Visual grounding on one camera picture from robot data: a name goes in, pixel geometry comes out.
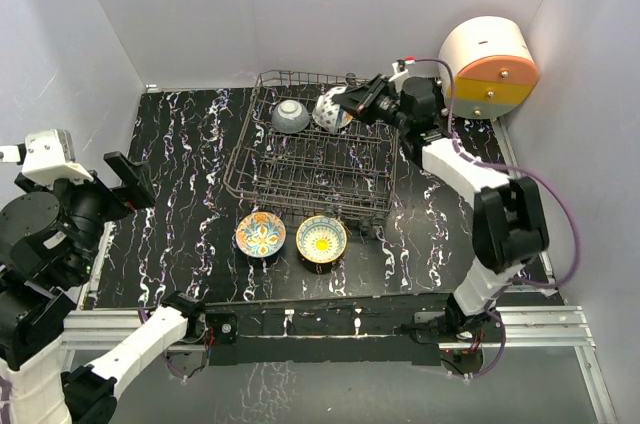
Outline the blue white pattern bowl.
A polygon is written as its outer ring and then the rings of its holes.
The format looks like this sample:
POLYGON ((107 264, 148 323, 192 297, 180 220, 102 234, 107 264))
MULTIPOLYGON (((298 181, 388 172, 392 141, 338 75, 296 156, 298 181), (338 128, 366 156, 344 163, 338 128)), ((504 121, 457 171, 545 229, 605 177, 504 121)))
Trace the blue white pattern bowl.
POLYGON ((336 86, 318 97, 312 112, 314 122, 330 133, 338 133, 350 124, 353 117, 344 111, 335 101, 334 96, 347 90, 346 86, 336 86))

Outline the grey speckled bowl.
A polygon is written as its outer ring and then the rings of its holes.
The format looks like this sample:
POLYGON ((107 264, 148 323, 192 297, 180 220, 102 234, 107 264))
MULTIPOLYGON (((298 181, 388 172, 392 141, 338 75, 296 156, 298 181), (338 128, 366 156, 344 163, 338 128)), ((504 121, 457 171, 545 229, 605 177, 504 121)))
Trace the grey speckled bowl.
POLYGON ((283 100, 273 110, 271 116, 273 128, 284 134, 296 134, 310 123, 309 113, 306 108, 296 100, 283 100))

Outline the grey wire dish rack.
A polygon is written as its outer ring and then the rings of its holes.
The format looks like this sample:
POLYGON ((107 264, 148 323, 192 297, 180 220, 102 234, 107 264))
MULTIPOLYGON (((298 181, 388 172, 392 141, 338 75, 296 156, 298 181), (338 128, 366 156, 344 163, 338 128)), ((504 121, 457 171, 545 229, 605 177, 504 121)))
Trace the grey wire dish rack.
POLYGON ((324 92, 360 81, 352 73, 259 74, 224 174, 227 191, 254 210, 276 214, 290 229, 308 217, 325 215, 354 232, 374 236, 393 204, 396 131, 353 120, 337 134, 310 123, 287 135, 271 123, 277 104, 286 99, 312 111, 324 92))

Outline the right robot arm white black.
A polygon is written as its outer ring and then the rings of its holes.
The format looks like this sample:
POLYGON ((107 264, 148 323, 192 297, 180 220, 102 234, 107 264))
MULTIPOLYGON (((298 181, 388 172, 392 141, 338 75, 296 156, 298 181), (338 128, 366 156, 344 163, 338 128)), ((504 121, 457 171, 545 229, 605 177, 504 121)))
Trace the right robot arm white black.
POLYGON ((466 341, 495 318, 499 295, 528 261, 544 251, 549 236, 538 185, 512 178, 464 150, 447 123, 440 88, 428 78, 402 84, 378 75, 359 86, 338 86, 324 95, 341 114, 398 132, 405 157, 442 180, 471 207, 474 260, 464 280, 449 295, 441 315, 412 321, 403 332, 449 335, 466 341))

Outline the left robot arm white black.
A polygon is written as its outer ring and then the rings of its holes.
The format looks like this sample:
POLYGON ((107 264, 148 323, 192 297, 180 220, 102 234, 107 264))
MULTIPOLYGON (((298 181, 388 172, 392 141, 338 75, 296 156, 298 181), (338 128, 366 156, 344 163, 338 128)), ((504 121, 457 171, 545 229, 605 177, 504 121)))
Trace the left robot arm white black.
POLYGON ((108 222, 154 207, 150 166, 120 152, 106 164, 120 178, 107 187, 64 156, 24 167, 22 195, 1 211, 1 420, 4 423, 108 423, 133 380, 174 343, 206 331, 204 305, 174 292, 102 357, 66 371, 68 296, 91 277, 108 222))

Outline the orange blue floral bowl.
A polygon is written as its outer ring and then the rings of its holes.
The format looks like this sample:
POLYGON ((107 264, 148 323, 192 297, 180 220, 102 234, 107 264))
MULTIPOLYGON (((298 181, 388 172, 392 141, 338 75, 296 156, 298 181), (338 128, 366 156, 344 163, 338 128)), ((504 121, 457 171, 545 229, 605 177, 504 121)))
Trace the orange blue floral bowl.
POLYGON ((237 247, 251 258, 266 258, 280 251, 286 239, 283 221, 269 212, 247 215, 235 231, 237 247))

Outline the round three-colour drawer unit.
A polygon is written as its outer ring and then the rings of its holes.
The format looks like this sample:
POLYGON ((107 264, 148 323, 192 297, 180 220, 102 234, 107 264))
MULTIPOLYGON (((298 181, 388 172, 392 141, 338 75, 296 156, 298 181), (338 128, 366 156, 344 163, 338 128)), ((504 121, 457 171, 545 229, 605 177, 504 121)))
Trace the round three-colour drawer unit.
POLYGON ((493 120, 519 106, 539 79, 520 27, 497 16, 469 19, 445 39, 442 94, 456 117, 493 120))

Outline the yellow sun pattern bowl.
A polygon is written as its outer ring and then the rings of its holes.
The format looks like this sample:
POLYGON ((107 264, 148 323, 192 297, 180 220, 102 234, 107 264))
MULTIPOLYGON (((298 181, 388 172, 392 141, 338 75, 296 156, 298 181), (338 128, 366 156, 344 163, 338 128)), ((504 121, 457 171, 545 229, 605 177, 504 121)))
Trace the yellow sun pattern bowl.
POLYGON ((316 215, 304 220, 296 231, 296 247, 300 255, 318 265, 338 260, 347 247, 347 232, 336 218, 316 215))

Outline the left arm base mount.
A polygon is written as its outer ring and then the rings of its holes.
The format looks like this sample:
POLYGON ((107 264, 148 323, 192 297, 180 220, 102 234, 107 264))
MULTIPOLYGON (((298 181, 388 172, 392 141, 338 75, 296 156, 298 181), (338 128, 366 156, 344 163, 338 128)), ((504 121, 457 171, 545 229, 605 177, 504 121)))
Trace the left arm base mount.
POLYGON ((214 345, 234 344, 237 340, 238 319, 230 312, 205 314, 203 342, 207 348, 214 345))

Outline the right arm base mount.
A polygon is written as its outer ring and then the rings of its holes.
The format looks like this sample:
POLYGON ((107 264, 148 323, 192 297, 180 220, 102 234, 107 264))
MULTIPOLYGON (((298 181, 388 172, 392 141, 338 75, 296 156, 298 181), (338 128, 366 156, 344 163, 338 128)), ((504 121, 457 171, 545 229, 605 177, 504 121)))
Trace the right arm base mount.
POLYGON ((476 344, 483 339, 489 325, 495 325, 501 318, 497 310, 473 316, 421 311, 416 312, 408 323, 395 326, 393 335, 407 336, 419 344, 476 344))

